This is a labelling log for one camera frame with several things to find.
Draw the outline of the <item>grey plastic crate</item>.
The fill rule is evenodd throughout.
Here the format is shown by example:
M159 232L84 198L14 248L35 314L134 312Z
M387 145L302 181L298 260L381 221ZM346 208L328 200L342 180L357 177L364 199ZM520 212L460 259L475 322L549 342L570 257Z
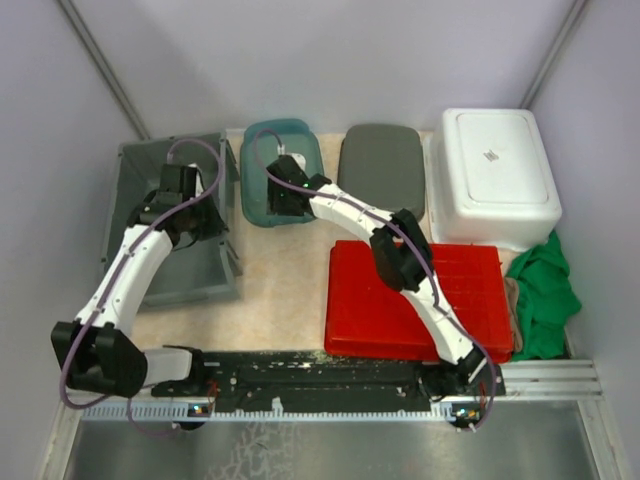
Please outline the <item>grey plastic crate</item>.
M216 207L228 230L206 241L190 243L184 236L153 278L141 305L143 311L239 297L236 278L242 274L234 249L235 187L240 175L224 131L197 136L219 152L226 162L224 179L214 194ZM101 252L101 270L107 271L117 254L127 220L143 198L159 186L161 165L174 137L123 143L119 146L116 177Z

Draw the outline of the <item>teal translucent plastic tub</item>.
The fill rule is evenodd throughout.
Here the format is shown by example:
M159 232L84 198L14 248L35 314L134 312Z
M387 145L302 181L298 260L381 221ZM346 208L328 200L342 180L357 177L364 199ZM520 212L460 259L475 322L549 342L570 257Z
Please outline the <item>teal translucent plastic tub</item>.
M289 118L254 123L245 130L240 149L240 193L243 214L251 224L261 228L309 223L313 220L309 215L296 217L268 213L268 177L256 160L256 154L259 154L263 165L267 167L277 159L278 142L269 133L263 133L258 140L255 140L256 135L265 129L272 130L278 135L287 153L298 153L305 158L305 172L309 177L324 174L319 142L304 121Z

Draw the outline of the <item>grey-green plastic tub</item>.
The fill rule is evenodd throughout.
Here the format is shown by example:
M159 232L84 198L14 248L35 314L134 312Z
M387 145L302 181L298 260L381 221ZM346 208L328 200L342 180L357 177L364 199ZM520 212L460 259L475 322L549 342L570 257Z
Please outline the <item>grey-green plastic tub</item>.
M371 206L388 211L407 209L421 219L426 180L419 133L392 124L351 127L341 144L337 184Z

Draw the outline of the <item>red plastic crate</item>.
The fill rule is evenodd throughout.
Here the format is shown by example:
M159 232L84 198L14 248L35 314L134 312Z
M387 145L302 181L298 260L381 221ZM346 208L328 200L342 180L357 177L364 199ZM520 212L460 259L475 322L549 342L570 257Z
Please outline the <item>red plastic crate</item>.
M434 267L461 324L504 364L514 349L498 250L435 244ZM436 346L418 314L379 278L370 248L340 240L331 249L325 325L331 355L438 362Z

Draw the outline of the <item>large white plastic container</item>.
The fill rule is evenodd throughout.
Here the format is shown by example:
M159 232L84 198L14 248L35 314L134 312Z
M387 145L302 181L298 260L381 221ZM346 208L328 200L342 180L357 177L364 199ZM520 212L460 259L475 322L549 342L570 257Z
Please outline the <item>large white plastic container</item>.
M437 243L524 252L546 242L562 207L532 112L443 112L424 140L427 218Z

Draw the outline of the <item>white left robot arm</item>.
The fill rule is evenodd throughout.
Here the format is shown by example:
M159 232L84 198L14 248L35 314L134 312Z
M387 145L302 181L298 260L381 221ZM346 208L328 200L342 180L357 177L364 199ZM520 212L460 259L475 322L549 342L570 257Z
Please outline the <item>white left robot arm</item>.
M163 165L159 188L125 229L95 293L74 320L57 323L51 332L63 398L70 389L132 398L147 386L171 381L189 397L206 389L208 373L194 364L193 350L143 351L130 335L153 278L182 238L199 243L225 231L212 194L195 165Z

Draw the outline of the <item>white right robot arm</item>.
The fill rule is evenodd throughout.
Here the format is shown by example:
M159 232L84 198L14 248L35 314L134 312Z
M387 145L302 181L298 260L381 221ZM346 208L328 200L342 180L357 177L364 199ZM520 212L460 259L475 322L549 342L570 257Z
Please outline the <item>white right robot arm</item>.
M407 209L390 212L373 207L320 174L310 177L292 155L279 155L266 167L266 175L271 213L310 215L368 244L379 278L409 302L429 332L448 387L461 396L473 393L489 368L488 354L446 300L431 247L416 217Z

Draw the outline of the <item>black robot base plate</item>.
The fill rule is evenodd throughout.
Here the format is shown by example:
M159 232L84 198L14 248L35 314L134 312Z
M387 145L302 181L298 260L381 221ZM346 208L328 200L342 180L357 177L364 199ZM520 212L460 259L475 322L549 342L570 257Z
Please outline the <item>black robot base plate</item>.
M443 365L408 360L330 356L322 351L194 353L182 381L154 386L155 398L203 399L205 413L267 411L279 398L286 412L426 412L452 405L459 428L476 424L491 399L505 394L499 367L462 385Z

